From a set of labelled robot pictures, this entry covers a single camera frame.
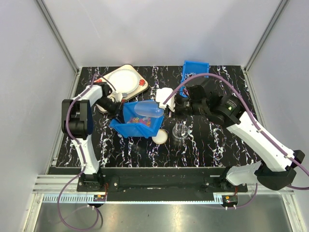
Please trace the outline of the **blue bin of star candies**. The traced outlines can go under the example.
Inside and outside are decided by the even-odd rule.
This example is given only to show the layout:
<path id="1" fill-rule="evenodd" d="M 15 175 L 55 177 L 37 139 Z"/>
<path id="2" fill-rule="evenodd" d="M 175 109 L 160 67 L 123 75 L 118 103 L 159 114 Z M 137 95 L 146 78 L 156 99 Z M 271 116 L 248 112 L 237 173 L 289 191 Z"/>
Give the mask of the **blue bin of star candies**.
<path id="1" fill-rule="evenodd" d="M 164 114 L 159 118 L 140 116 L 135 113 L 134 107 L 138 103 L 124 103 L 123 120 L 113 119 L 110 127 L 125 138 L 156 136 L 164 119 Z"/>

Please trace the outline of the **clear plastic scoop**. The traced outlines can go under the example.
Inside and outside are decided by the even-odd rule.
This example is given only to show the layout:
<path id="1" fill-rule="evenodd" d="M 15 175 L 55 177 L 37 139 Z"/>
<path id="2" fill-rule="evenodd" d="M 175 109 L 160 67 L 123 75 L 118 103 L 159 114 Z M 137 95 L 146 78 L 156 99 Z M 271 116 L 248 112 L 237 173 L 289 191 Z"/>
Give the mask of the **clear plastic scoop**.
<path id="1" fill-rule="evenodd" d="M 159 105 L 155 101 L 139 101 L 134 111 L 136 114 L 145 117 L 159 118 L 164 114 L 164 109 L 159 108 Z"/>

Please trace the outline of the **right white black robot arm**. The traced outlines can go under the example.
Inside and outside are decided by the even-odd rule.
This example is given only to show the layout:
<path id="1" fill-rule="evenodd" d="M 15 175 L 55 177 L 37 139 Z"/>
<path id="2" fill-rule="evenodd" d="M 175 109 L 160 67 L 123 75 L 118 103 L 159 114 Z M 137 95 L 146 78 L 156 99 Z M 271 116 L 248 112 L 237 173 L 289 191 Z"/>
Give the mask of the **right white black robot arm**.
<path id="1" fill-rule="evenodd" d="M 213 80 L 197 75 L 181 83 L 172 99 L 175 116 L 205 116 L 239 137 L 260 157 L 254 164 L 227 167 L 219 179 L 223 191 L 241 184 L 262 184 L 271 190 L 294 188 L 295 168 L 301 165 L 304 153 L 287 148 L 272 136 L 239 94 L 220 95 Z"/>

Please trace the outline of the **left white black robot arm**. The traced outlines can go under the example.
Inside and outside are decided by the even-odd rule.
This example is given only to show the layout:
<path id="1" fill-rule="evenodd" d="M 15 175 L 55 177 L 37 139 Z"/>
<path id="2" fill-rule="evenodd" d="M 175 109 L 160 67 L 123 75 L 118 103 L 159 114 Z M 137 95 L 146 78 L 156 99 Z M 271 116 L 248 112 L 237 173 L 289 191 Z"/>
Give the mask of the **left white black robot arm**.
<path id="1" fill-rule="evenodd" d="M 92 145 L 94 122 L 91 108 L 98 104 L 113 119 L 123 123 L 123 103 L 109 98 L 114 93 L 117 93 L 116 89 L 109 81 L 92 83 L 77 97 L 62 101 L 61 129 L 70 138 L 81 164 L 77 175 L 79 190 L 100 191 L 108 187 Z"/>

